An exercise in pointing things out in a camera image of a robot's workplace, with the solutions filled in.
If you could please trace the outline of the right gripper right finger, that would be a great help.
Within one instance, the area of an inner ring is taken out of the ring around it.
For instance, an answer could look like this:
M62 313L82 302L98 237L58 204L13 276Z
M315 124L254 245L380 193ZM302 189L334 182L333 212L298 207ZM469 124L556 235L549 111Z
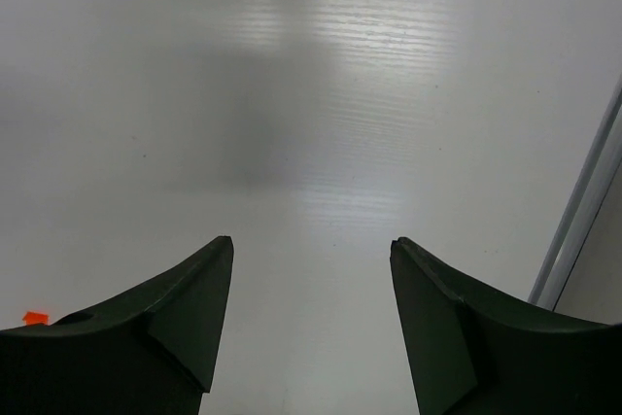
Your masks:
M420 413L620 413L619 325L531 305L406 237L390 264Z

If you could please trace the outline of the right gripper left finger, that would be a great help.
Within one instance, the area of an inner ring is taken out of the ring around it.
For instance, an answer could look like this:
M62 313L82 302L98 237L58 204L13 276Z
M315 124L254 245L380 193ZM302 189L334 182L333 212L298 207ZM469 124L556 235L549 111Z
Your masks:
M214 378L232 266L232 240L219 236L51 325L2 330L2 413L198 413Z

